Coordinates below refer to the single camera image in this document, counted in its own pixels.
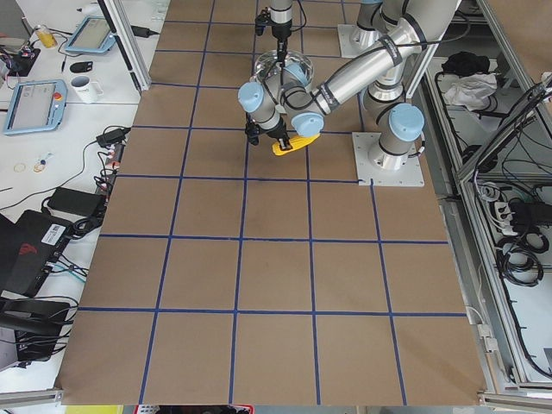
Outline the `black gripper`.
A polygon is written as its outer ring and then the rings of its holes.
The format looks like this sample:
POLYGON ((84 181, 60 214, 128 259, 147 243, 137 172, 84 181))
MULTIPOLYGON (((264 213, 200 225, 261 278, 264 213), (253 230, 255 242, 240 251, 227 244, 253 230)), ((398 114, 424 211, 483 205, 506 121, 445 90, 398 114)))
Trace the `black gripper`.
POLYGON ((285 148, 291 148, 292 144, 290 138, 287 134, 286 124, 282 117, 279 118, 278 123, 269 129, 264 129, 258 125, 250 114, 246 113, 246 125, 245 125, 245 134, 249 144, 257 146, 259 144, 259 137, 262 134, 267 134, 269 137, 272 137, 276 141, 279 141, 280 150, 285 150, 285 148))
POLYGON ((291 36, 291 12, 261 11, 254 19, 255 34, 263 35, 267 27, 271 28, 272 35, 277 40, 278 65, 285 68, 288 38, 291 36))

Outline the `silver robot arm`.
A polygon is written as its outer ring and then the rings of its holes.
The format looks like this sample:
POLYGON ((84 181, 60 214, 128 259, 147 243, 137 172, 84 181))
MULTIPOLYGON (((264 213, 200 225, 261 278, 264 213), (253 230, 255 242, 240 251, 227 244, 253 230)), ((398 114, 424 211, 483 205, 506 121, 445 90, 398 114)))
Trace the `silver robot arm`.
POLYGON ((276 48, 264 52, 255 61, 255 73, 271 76, 281 68, 298 63, 303 55, 289 49, 289 39, 294 33, 292 21, 292 1, 270 1, 254 19, 254 32, 257 37, 270 30, 276 41, 276 48))
POLYGON ((289 60, 292 4, 272 1, 256 17, 255 32, 271 28, 277 48, 238 91, 248 142, 256 145, 266 134, 275 140, 275 154, 296 151, 320 135, 326 116, 361 94, 382 131, 368 154, 381 171, 398 170, 412 158, 411 146, 423 129, 421 112, 405 98, 405 63, 443 41, 457 8, 456 1, 361 2, 351 37, 358 56, 313 87, 309 73, 289 60))

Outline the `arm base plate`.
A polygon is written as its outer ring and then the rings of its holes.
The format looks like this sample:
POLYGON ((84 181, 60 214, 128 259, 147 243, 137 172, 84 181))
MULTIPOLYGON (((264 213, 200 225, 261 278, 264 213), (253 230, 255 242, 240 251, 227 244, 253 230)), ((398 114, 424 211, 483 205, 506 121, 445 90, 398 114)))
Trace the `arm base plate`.
POLYGON ((356 25, 337 26, 341 57, 352 59, 364 53, 380 37, 378 30, 364 30, 356 25))
POLYGON ((359 185, 383 187, 424 187, 419 158, 411 144, 407 154, 390 155, 380 147, 380 133, 352 134, 357 181, 359 185))

